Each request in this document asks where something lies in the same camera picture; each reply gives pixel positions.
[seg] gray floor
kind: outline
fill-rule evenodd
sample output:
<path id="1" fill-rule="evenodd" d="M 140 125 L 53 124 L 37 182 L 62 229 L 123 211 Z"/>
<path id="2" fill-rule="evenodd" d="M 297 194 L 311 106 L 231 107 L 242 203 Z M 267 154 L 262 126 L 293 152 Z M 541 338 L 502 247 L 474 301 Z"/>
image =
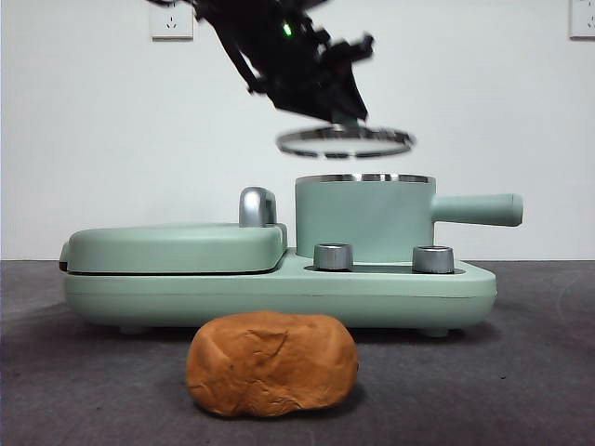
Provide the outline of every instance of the gray floor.
<path id="1" fill-rule="evenodd" d="M 354 331 L 360 371 L 344 405 L 230 421 L 186 394 L 194 330 L 87 324 L 55 262 L 3 262 L 3 444 L 595 444 L 595 262 L 477 265 L 498 277 L 485 323 L 442 340 Z"/>

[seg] electrical socket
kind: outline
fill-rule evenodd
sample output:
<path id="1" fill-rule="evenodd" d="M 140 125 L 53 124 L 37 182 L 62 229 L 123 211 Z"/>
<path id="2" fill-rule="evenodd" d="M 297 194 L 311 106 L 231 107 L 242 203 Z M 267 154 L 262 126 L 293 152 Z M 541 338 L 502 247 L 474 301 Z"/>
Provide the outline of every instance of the electrical socket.
<path id="1" fill-rule="evenodd" d="M 595 39 L 595 0 L 570 0 L 570 38 Z"/>
<path id="2" fill-rule="evenodd" d="M 192 40 L 194 37 L 194 13 L 186 2 L 172 2 L 151 9 L 151 36 L 153 40 Z"/>

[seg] cooking pot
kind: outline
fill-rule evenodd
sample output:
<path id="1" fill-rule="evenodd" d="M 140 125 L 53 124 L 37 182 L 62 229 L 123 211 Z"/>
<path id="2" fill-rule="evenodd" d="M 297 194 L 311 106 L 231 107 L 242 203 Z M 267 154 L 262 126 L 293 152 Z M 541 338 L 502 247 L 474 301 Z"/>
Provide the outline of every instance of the cooking pot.
<path id="1" fill-rule="evenodd" d="M 432 177 L 344 174 L 296 180 L 297 254 L 318 243 L 348 243 L 353 260 L 410 262 L 415 246 L 434 244 L 434 223 L 518 226 L 517 194 L 441 197 Z"/>

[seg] silver handle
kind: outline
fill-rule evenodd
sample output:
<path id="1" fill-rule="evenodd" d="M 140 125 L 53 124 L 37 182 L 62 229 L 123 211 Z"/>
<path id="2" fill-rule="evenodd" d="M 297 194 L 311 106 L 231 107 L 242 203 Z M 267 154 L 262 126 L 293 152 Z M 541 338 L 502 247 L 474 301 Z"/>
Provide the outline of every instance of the silver handle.
<path id="1" fill-rule="evenodd" d="M 277 223 L 275 195 L 264 188 L 245 188 L 240 195 L 240 228 L 264 228 Z"/>

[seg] silver knob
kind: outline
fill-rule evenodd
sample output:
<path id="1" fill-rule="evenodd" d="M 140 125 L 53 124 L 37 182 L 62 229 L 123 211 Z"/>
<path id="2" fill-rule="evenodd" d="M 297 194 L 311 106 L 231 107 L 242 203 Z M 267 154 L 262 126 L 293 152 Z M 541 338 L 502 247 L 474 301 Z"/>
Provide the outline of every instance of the silver knob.
<path id="1" fill-rule="evenodd" d="M 455 272 L 453 248 L 448 246 L 416 246 L 413 248 L 413 271 L 428 274 Z"/>
<path id="2" fill-rule="evenodd" d="M 353 251 L 350 244 L 319 243 L 314 246 L 314 267 L 325 271 L 342 271 L 353 268 Z"/>

